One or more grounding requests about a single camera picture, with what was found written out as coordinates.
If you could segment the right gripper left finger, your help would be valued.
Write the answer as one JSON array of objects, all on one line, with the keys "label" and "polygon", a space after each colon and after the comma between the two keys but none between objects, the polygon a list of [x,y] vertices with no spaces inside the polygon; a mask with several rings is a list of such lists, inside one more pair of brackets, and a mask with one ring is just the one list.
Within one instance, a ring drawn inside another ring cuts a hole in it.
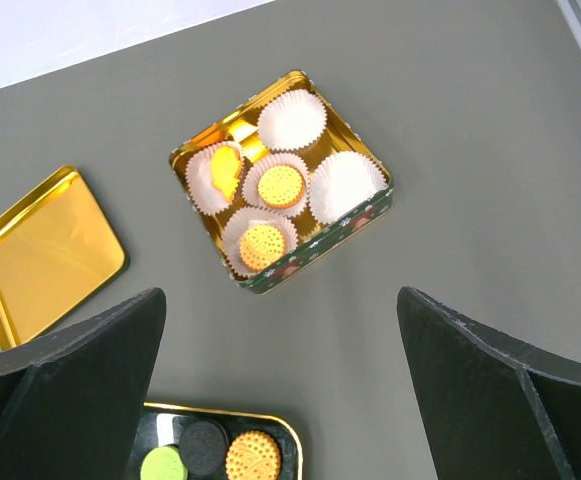
[{"label": "right gripper left finger", "polygon": [[0,353],[0,479],[120,479],[166,319],[144,290]]}]

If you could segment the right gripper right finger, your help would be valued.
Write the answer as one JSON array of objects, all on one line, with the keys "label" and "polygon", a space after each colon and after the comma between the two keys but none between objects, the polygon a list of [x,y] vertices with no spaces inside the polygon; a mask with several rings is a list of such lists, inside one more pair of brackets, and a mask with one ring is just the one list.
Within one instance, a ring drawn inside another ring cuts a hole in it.
[{"label": "right gripper right finger", "polygon": [[581,363],[403,287],[396,312],[440,479],[581,479]]}]

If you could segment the orange fish cookie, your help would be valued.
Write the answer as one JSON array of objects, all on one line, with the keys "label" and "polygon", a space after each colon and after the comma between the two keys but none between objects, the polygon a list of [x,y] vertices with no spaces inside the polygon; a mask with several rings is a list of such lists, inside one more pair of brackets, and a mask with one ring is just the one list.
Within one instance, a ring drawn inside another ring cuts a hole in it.
[{"label": "orange fish cookie", "polygon": [[212,186],[222,194],[228,203],[234,200],[242,168],[240,151],[233,146],[221,146],[211,156]]}]

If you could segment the green christmas cookie tin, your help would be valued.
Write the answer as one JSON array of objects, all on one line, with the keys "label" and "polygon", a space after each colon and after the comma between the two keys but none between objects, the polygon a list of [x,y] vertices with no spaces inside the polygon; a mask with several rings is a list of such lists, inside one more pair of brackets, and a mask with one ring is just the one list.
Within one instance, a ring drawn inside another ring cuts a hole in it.
[{"label": "green christmas cookie tin", "polygon": [[173,150],[169,164],[230,278],[255,294],[393,204],[389,171],[299,70]]}]

